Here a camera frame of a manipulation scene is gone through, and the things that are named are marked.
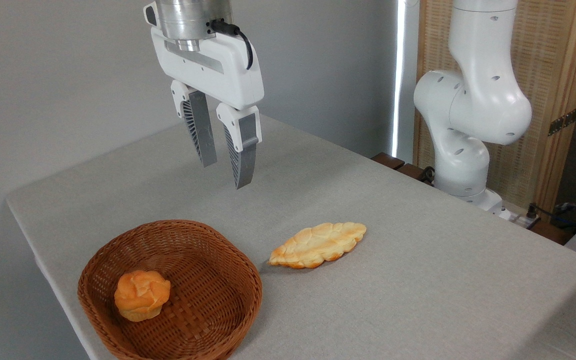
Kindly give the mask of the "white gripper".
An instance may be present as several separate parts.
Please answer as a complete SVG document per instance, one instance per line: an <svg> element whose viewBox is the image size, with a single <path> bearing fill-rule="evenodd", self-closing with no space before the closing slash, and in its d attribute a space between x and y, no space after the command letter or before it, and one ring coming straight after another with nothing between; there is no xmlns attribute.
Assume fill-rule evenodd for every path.
<svg viewBox="0 0 576 360"><path fill-rule="evenodd" d="M231 3L151 2L142 11L158 63L174 79L170 90L175 111L202 166L217 162L209 95L222 102L216 113L224 127L236 189L247 186L262 142L256 105L265 88L254 47L234 25Z"/></svg>

